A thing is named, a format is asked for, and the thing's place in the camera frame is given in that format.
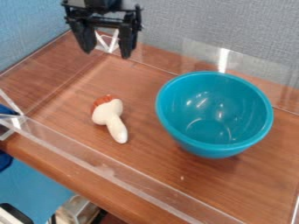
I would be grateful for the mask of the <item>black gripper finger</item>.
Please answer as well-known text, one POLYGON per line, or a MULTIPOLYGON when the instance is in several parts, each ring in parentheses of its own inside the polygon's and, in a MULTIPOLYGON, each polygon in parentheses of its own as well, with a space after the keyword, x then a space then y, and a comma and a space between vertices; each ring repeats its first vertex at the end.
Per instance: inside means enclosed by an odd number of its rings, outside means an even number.
POLYGON ((119 27, 119 48, 122 58, 129 59, 137 48, 137 31, 130 24, 122 24, 119 27))
POLYGON ((98 44, 95 28, 86 24, 82 20, 71 20, 70 28, 78 40, 82 51, 85 53, 91 53, 98 44))

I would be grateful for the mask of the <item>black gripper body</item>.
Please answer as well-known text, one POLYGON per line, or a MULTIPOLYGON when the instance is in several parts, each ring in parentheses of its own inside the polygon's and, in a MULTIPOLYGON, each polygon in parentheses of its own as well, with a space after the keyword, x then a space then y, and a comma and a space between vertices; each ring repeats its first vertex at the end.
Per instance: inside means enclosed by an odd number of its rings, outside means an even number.
POLYGON ((75 30, 86 27, 118 28, 129 24, 143 29, 143 8, 133 0, 62 0, 66 23, 75 30))

